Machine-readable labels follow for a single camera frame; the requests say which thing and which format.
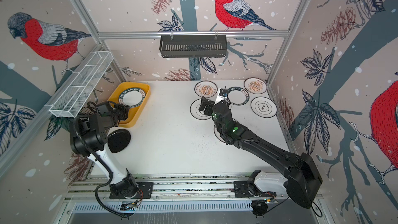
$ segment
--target red bird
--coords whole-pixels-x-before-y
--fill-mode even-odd
[[[266,25],[264,20],[256,15],[250,4],[243,0],[215,0],[216,16],[226,25],[226,29],[240,28],[249,25],[260,25],[269,30],[275,30]]]
[[[77,47],[84,38],[91,37],[82,31],[42,22],[23,12],[12,15],[7,24],[12,37],[21,37],[39,56],[53,61],[65,61],[67,67],[61,74],[72,71],[68,68],[68,59],[78,53]]]
[[[388,172],[398,170],[398,81],[395,81],[386,91],[380,94],[371,107],[371,128],[372,134],[365,135],[358,132],[355,123],[352,124],[358,135],[373,140],[380,150],[390,160],[391,166],[385,171],[380,172],[373,164],[369,164],[381,176],[380,184],[385,184],[384,176]]]

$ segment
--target black metal shelf basket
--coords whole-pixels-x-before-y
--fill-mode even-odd
[[[162,36],[160,38],[162,57],[224,57],[226,56],[226,35]]]

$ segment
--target yellow plastic bin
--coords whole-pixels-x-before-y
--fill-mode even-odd
[[[119,84],[119,86],[117,86],[115,91],[109,97],[108,101],[113,101],[113,102],[118,103],[119,95],[123,91],[125,91],[126,89],[129,89],[131,87],[141,88],[145,92],[145,97],[144,97],[144,100],[141,103],[141,105],[134,107],[134,108],[130,108],[128,118],[125,121],[120,121],[120,123],[119,123],[120,127],[128,128],[128,127],[132,127],[135,125],[135,123],[138,120],[138,117],[140,117],[140,114],[141,114],[142,110],[144,109],[145,104],[147,103],[148,98],[150,96],[150,86],[148,84],[138,83],[138,82],[122,82],[121,84]]]

